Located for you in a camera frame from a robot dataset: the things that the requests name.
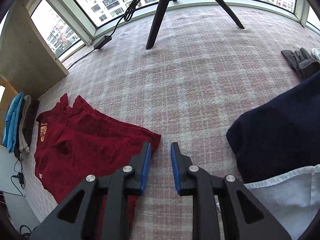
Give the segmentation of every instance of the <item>blue gripper pad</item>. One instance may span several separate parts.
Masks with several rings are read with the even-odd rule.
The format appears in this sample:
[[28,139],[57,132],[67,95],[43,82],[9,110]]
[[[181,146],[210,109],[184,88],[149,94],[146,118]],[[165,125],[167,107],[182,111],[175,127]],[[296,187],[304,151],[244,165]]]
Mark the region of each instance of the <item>blue gripper pad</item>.
[[178,169],[178,162],[177,162],[177,157],[174,151],[173,144],[171,144],[171,164],[172,164],[172,171],[173,171],[174,184],[176,187],[176,191],[178,192],[178,194],[180,194],[180,190],[181,190],[180,173]]
[[151,143],[148,144],[148,148],[147,148],[147,152],[146,152],[146,155],[144,158],[142,172],[141,172],[141,184],[140,184],[141,195],[143,194],[143,191],[147,187],[150,161],[151,161]]

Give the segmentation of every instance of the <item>red garment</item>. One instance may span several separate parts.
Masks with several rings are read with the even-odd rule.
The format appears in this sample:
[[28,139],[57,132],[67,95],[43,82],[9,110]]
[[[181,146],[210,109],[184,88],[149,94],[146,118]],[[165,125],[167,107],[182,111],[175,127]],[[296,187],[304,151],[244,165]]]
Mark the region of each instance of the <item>red garment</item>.
[[[38,141],[35,175],[60,203],[87,175],[102,177],[129,164],[145,141],[152,153],[161,135],[143,127],[115,120],[93,109],[81,96],[73,107],[68,95],[36,119]],[[137,197],[129,197],[129,221],[134,217]]]

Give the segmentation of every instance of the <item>white window frame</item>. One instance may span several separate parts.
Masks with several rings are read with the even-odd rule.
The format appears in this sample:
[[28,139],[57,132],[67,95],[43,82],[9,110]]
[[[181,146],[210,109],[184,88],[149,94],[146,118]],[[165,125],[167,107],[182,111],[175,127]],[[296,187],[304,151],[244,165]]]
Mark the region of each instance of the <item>white window frame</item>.
[[[113,30],[117,20],[110,21],[105,25],[96,28],[87,15],[81,10],[74,0],[46,0],[52,8],[61,16],[61,18],[74,30],[85,45],[92,45],[101,36],[106,35]],[[299,22],[303,27],[307,24],[309,13],[309,4],[306,0],[296,0],[294,12],[291,13],[281,7],[272,5],[258,0],[224,0],[227,5],[232,6],[245,6],[250,8],[262,9],[265,11],[273,12],[296,22]],[[39,0],[30,0],[27,8],[29,12],[36,8]],[[155,13],[158,3],[154,3],[144,8],[140,8],[135,12],[132,20],[137,20]],[[218,5],[214,0],[178,0],[176,2],[169,2],[167,10],[176,8],[199,6],[199,5]],[[120,21],[119,26],[126,24],[124,20]]]

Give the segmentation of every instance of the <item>triangular cutout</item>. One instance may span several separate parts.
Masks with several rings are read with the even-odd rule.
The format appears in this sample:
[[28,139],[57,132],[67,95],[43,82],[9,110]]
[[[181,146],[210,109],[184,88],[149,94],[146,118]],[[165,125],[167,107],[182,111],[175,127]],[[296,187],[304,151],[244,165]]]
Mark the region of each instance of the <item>triangular cutout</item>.
[[252,224],[264,218],[262,212],[255,205],[253,205],[253,203],[242,191],[237,191],[237,197],[244,215],[244,220],[247,224]]
[[74,223],[76,221],[84,190],[79,191],[59,212],[58,219]]

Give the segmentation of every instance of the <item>blue folded cloth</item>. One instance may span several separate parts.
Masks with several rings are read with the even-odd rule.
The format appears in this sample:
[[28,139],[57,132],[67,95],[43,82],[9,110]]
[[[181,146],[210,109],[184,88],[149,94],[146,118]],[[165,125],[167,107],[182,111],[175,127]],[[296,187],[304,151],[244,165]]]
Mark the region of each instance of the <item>blue folded cloth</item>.
[[14,97],[9,107],[8,114],[5,117],[2,145],[8,149],[9,153],[13,152],[17,141],[18,118],[22,100],[23,92]]

